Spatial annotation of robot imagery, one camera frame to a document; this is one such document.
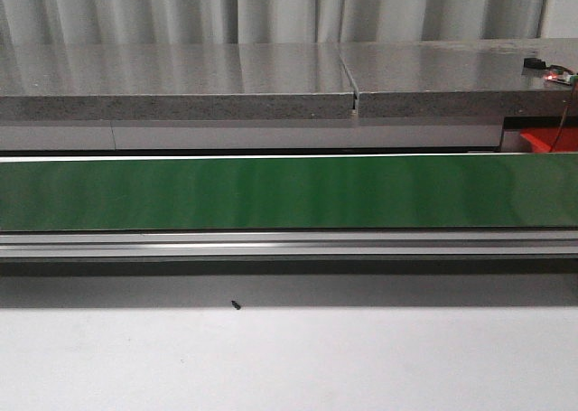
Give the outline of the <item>grey stone counter slab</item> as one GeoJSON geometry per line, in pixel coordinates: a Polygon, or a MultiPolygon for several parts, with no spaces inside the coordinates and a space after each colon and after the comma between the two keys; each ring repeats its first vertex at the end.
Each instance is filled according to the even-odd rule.
{"type": "Polygon", "coordinates": [[[571,90],[526,70],[537,57],[577,66],[574,38],[350,42],[339,46],[360,117],[554,117],[571,90]]]}
{"type": "Polygon", "coordinates": [[[26,44],[1,49],[4,120],[342,119],[329,44],[26,44]]]}

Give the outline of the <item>green conveyor belt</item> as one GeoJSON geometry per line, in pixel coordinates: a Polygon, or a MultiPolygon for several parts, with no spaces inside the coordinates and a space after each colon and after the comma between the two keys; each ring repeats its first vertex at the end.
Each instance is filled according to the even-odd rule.
{"type": "Polygon", "coordinates": [[[575,154],[4,162],[4,231],[573,228],[575,154]]]}

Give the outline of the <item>red plastic tray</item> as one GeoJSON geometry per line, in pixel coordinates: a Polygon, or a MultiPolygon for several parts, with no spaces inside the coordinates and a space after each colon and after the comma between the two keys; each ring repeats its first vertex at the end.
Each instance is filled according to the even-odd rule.
{"type": "Polygon", "coordinates": [[[529,128],[520,135],[531,147],[533,153],[576,152],[578,148],[578,130],[576,127],[563,128],[558,135],[557,128],[529,128]]]}

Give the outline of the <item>aluminium conveyor frame rail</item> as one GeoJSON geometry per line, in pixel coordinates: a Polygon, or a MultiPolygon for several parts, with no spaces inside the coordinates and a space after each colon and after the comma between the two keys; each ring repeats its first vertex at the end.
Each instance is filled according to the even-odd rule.
{"type": "Polygon", "coordinates": [[[576,257],[574,229],[18,233],[1,257],[576,257]]]}

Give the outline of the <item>small sensor circuit board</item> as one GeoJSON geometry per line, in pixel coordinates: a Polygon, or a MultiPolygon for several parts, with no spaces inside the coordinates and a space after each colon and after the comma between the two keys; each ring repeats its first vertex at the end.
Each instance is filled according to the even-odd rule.
{"type": "Polygon", "coordinates": [[[573,86],[577,82],[577,73],[562,65],[547,64],[543,59],[527,57],[523,68],[544,72],[544,79],[549,82],[573,86]]]}

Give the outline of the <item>grey stone counter slab right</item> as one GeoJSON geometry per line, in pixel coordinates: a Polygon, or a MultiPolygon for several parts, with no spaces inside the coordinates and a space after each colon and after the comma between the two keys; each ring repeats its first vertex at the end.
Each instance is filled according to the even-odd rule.
{"type": "Polygon", "coordinates": [[[537,57],[577,66],[574,38],[350,42],[339,46],[360,117],[554,117],[571,90],[526,70],[537,57]]]}

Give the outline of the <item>white pleated curtain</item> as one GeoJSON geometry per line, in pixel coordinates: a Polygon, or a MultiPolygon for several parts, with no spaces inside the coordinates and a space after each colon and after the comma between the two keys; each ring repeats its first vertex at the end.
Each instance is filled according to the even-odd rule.
{"type": "Polygon", "coordinates": [[[1,41],[403,42],[574,37],[577,0],[1,0],[1,41]]]}

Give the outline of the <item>grey stone counter slab left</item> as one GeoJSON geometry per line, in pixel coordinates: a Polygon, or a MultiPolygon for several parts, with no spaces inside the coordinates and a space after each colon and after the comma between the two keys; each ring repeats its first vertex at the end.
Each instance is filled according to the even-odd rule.
{"type": "Polygon", "coordinates": [[[1,49],[4,120],[342,119],[329,44],[26,44],[1,49]]]}

